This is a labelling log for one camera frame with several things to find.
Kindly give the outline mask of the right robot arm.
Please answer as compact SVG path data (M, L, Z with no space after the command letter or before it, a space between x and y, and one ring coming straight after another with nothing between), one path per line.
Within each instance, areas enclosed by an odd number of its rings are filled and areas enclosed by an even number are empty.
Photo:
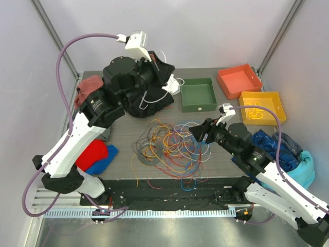
M324 246L328 241L328 204L286 174L264 150L252 144L243 123L230 126L207 118L189 131L198 141L217 143L233 156L245 173L232 190L238 203L258 204L289 223L307 244Z

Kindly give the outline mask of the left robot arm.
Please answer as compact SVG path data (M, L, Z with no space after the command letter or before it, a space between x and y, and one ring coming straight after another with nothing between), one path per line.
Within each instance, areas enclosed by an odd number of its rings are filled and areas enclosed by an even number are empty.
M100 88L81 104L65 135L47 154L33 158L35 166L44 172L41 181L46 189L59 194L87 194L98 205L109 201L103 181L78 168L76 160L148 89L160 89L167 84L174 65L161 61L153 51L147 54L149 59L114 58L103 69Z

